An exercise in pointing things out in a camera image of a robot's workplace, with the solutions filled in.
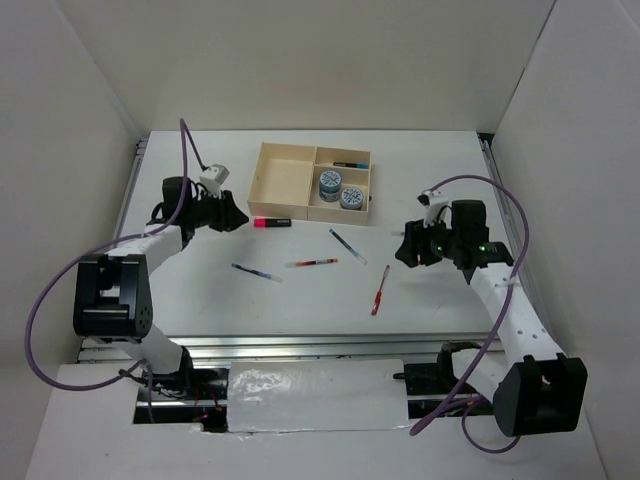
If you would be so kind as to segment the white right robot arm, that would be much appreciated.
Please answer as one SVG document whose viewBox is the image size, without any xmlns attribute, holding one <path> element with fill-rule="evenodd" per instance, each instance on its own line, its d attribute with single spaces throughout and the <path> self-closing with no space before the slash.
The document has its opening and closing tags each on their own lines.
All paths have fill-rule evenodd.
<svg viewBox="0 0 640 480">
<path fill-rule="evenodd" d="M 575 430 L 586 367 L 567 356 L 543 327 L 506 245 L 489 238 L 485 204 L 450 202 L 438 191 L 418 200 L 425 217 L 406 223 L 396 259 L 410 268 L 451 261 L 493 318 L 506 357 L 499 363 L 484 356 L 472 373 L 464 360 L 450 358 L 436 369 L 440 387 L 448 392 L 472 387 L 489 401 L 500 431 L 509 437 Z"/>
</svg>

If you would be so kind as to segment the red-orange gel pen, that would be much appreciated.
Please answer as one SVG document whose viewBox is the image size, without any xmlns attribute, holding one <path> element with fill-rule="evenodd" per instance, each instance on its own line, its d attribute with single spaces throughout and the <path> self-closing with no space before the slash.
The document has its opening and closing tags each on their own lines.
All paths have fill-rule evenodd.
<svg viewBox="0 0 640 480">
<path fill-rule="evenodd" d="M 330 265 L 338 262 L 339 262 L 338 258 L 303 260 L 303 261 L 287 262 L 285 264 L 285 267 L 286 268 L 303 268 L 303 267 L 310 267 L 310 266 Z"/>
</svg>

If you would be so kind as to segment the pink highlighter marker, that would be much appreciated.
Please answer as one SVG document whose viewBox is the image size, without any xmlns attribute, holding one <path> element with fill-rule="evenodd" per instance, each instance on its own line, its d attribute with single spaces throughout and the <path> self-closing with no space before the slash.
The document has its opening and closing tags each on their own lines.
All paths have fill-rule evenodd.
<svg viewBox="0 0 640 480">
<path fill-rule="evenodd" d="M 255 218 L 253 226 L 258 229 L 290 228 L 292 220 L 287 218 Z"/>
</svg>

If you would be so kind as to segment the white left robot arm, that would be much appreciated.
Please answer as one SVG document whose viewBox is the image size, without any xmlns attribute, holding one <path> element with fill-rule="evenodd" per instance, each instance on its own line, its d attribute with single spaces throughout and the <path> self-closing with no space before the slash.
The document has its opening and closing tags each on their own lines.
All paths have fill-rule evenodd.
<svg viewBox="0 0 640 480">
<path fill-rule="evenodd" d="M 102 254 L 82 257 L 76 276 L 73 327 L 80 337 L 113 344 L 133 360 L 145 360 L 153 379 L 176 399 L 196 390 L 197 374 L 186 348 L 153 324 L 150 276 L 181 253 L 197 229 L 231 232 L 249 218 L 222 185 L 228 171 L 211 167 L 194 182 L 180 176 L 162 182 L 162 201 L 143 233 Z"/>
</svg>

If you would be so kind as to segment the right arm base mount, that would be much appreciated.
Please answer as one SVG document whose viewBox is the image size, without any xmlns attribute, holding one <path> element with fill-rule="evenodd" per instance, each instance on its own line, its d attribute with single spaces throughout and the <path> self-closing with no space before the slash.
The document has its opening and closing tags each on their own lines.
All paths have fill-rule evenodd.
<svg viewBox="0 0 640 480">
<path fill-rule="evenodd" d="M 403 382 L 408 400 L 408 416 L 419 419 L 436 409 L 455 386 L 458 379 L 453 374 L 452 354 L 471 349 L 475 354 L 480 345 L 475 342 L 448 342 L 441 346 L 436 359 L 427 363 L 405 364 L 393 379 Z"/>
</svg>

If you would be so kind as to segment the blue highlighter marker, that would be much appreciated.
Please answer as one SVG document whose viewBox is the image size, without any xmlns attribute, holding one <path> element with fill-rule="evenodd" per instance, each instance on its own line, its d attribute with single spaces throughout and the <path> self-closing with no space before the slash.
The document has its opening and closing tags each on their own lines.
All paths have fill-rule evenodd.
<svg viewBox="0 0 640 480">
<path fill-rule="evenodd" d="M 352 169 L 369 169 L 369 164 L 368 163 L 360 163 L 360 162 L 340 162 L 340 161 L 334 161 L 332 162 L 332 165 L 335 167 L 341 167 L 341 168 L 352 168 Z"/>
</svg>

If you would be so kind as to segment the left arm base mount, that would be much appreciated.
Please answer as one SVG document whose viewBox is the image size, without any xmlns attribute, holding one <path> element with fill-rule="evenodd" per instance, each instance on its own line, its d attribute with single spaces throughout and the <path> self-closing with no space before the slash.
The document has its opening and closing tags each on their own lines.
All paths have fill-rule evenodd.
<svg viewBox="0 0 640 480">
<path fill-rule="evenodd" d="M 228 368 L 197 368 L 190 372 L 189 384 L 168 386 L 153 378 L 149 387 L 145 370 L 129 374 L 138 387 L 133 423 L 137 425 L 195 424 L 203 431 L 225 433 L 228 430 Z"/>
</svg>

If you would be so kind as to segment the blue gel pen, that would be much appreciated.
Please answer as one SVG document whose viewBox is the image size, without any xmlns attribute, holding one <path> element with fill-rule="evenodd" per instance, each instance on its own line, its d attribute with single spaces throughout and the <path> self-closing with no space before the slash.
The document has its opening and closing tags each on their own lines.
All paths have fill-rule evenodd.
<svg viewBox="0 0 640 480">
<path fill-rule="evenodd" d="M 231 267 L 233 269 L 235 269 L 235 270 L 242 271 L 242 272 L 245 272 L 245 273 L 248 273 L 250 275 L 254 275 L 254 276 L 266 279 L 266 280 L 274 281 L 274 282 L 277 282 L 277 283 L 282 283 L 283 282 L 283 279 L 281 277 L 277 276 L 277 275 L 266 273 L 266 272 L 263 272 L 263 271 L 260 271 L 260 270 L 256 270 L 256 269 L 253 269 L 253 268 L 245 267 L 245 266 L 239 265 L 237 263 L 232 263 Z"/>
</svg>

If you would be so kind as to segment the blue tape roll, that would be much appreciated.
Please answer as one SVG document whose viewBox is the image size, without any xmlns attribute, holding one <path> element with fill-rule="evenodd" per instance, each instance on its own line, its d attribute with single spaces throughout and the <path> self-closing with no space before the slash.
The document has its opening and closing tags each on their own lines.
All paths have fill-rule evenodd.
<svg viewBox="0 0 640 480">
<path fill-rule="evenodd" d="M 319 198 L 328 203 L 339 200 L 342 188 L 342 176 L 338 171 L 325 170 L 320 173 L 319 180 Z"/>
<path fill-rule="evenodd" d="M 358 211 L 362 208 L 364 200 L 365 196 L 361 189 L 346 187 L 340 194 L 339 203 L 343 209 Z"/>
</svg>

